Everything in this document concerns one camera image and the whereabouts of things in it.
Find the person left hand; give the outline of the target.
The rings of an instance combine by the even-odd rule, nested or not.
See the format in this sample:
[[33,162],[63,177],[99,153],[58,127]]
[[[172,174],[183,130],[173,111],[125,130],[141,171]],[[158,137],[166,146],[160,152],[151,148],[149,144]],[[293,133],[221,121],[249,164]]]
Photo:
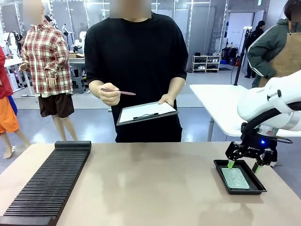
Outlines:
[[158,101],[158,104],[163,104],[163,103],[167,103],[169,104],[171,107],[174,106],[174,101],[175,101],[176,97],[173,94],[164,94],[161,99]]

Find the person right hand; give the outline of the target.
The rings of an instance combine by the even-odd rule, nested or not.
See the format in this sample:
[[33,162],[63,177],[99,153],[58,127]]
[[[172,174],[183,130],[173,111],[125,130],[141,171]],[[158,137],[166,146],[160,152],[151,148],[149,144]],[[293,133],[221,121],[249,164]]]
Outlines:
[[115,106],[120,101],[121,92],[112,83],[97,81],[97,95],[99,99],[108,106]]

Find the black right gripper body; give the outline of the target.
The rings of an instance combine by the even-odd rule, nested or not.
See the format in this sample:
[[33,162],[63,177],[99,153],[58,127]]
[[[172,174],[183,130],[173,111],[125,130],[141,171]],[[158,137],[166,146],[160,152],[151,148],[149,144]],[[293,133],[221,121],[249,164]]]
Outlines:
[[265,150],[265,140],[262,138],[245,137],[241,144],[245,146],[243,157],[256,158],[257,155],[263,154]]

